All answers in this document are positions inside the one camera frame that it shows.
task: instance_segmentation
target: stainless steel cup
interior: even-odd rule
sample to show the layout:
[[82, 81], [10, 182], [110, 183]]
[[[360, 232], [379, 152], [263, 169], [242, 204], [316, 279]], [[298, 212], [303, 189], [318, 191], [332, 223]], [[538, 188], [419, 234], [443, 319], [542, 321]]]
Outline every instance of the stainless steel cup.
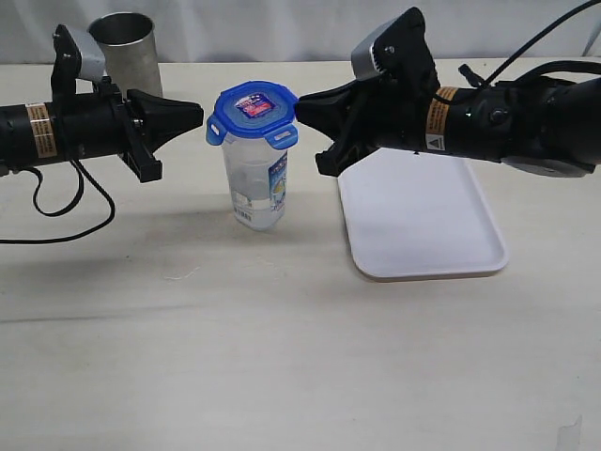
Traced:
[[87, 29], [106, 59], [106, 72], [123, 97], [140, 89], [162, 97], [154, 23], [144, 14], [116, 12], [100, 17]]

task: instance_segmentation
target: warning label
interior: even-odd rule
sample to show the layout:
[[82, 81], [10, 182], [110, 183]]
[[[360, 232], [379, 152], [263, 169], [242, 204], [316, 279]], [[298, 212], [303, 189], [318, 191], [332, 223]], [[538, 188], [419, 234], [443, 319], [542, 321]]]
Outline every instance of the warning label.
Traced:
[[48, 109], [43, 103], [28, 104], [27, 114], [31, 123], [31, 130], [36, 140], [36, 148], [40, 158], [55, 157], [58, 154], [54, 141], [53, 124], [48, 115]]
[[[442, 87], [437, 94], [446, 100], [451, 100], [457, 92], [456, 87]], [[446, 150], [444, 144], [444, 129], [447, 124], [449, 105], [432, 101], [425, 122], [425, 145], [429, 150]]]

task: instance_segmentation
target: label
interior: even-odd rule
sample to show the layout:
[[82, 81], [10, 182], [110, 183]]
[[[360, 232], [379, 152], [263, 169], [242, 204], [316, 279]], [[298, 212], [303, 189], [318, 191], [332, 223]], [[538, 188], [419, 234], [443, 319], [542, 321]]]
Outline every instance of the label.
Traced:
[[44, 103], [29, 103], [25, 106], [36, 140], [36, 149], [40, 158], [51, 158], [58, 155], [54, 141], [53, 124]]
[[270, 167], [270, 198], [271, 210], [278, 211], [284, 206], [285, 201], [285, 174], [288, 165], [286, 152], [272, 167]]
[[270, 101], [265, 94], [256, 92], [237, 101], [236, 108], [249, 119], [255, 119], [273, 110], [275, 103]]
[[[457, 92], [456, 87], [442, 87], [437, 94], [446, 99], [451, 100]], [[436, 100], [430, 103], [428, 117], [425, 122], [425, 146], [429, 150], [445, 151], [444, 130], [447, 125], [447, 116], [449, 115], [449, 105], [445, 105]]]

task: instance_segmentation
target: plastic container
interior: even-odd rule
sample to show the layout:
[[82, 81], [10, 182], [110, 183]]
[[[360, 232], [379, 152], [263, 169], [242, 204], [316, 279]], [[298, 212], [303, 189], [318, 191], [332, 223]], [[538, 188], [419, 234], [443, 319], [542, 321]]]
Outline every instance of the plastic container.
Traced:
[[253, 230], [284, 215], [287, 150], [299, 140], [296, 102], [284, 86], [247, 82], [222, 92], [207, 119], [207, 142], [223, 149], [236, 218]]

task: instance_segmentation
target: table surface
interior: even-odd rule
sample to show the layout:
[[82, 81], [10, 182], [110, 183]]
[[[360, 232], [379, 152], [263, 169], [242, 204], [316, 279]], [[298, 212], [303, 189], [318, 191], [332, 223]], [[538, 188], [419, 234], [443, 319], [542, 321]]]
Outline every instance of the table surface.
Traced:
[[[445, 85], [465, 85], [461, 62], [439, 61]], [[48, 100], [50, 72], [0, 67], [0, 104]], [[165, 96], [207, 113], [249, 79], [302, 95], [351, 76], [344, 62], [162, 66]], [[335, 181], [316, 171], [327, 138], [300, 126], [285, 218], [260, 234], [233, 218], [204, 132], [160, 150], [156, 183], [117, 157], [86, 162], [117, 203], [107, 229], [3, 247], [0, 449], [552, 451], [580, 415], [580, 449], [600, 449], [601, 176], [474, 163], [508, 267], [376, 283], [349, 257]], [[64, 205], [72, 169], [45, 175], [43, 206]], [[26, 173], [2, 179], [1, 237], [76, 232], [106, 214], [90, 188], [73, 214], [42, 218], [34, 188]]]

